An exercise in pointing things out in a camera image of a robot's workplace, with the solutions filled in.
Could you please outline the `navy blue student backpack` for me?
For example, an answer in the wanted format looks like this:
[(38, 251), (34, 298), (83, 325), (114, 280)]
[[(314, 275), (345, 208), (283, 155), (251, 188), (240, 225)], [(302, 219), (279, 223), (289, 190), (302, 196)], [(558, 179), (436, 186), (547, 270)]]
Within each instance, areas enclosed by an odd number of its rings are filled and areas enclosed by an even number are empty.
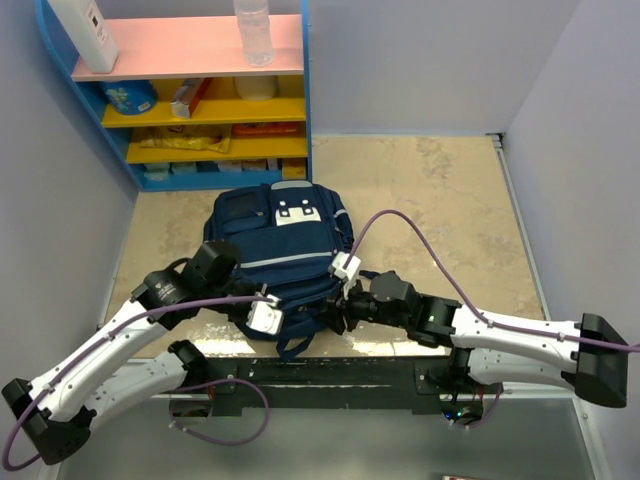
[(305, 180), (238, 188), (218, 196), (203, 228), (205, 241), (225, 240), (240, 250), (237, 276), (264, 284), (280, 299), (283, 321), (277, 333), (244, 324), (249, 339), (276, 344), (279, 357), (295, 358), (326, 328), (318, 318), (341, 287), (329, 272), (336, 255), (355, 242), (339, 194)]

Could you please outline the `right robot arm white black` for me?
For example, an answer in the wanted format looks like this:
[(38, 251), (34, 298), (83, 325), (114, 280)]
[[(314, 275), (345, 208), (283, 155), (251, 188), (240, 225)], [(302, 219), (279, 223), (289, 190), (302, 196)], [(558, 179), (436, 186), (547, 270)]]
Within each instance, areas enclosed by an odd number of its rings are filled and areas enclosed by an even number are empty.
[(331, 268), (339, 290), (328, 302), (328, 325), (337, 333), (361, 321), (402, 329), (429, 348), (447, 347), (453, 358), (434, 382), (459, 393), (505, 382), (552, 385), (589, 403), (627, 405), (628, 343), (603, 317), (541, 322), (472, 308), (421, 294), (389, 271), (364, 289), (358, 275)]

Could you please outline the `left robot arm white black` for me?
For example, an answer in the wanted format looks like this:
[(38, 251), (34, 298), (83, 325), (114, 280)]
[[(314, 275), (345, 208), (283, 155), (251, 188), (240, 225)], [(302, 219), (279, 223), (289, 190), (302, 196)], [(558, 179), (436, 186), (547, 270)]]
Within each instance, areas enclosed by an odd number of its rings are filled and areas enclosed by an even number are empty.
[(16, 417), (2, 452), (10, 472), (19, 433), (35, 447), (33, 461), (58, 464), (76, 453), (106, 420), (161, 393), (196, 392), (217, 385), (204, 354), (190, 341), (170, 344), (144, 365), (124, 370), (143, 347), (208, 309), (244, 321), (264, 302), (264, 287), (240, 277), (239, 252), (224, 241), (149, 273), (116, 314), (69, 357), (32, 380), (13, 379), (2, 396)]

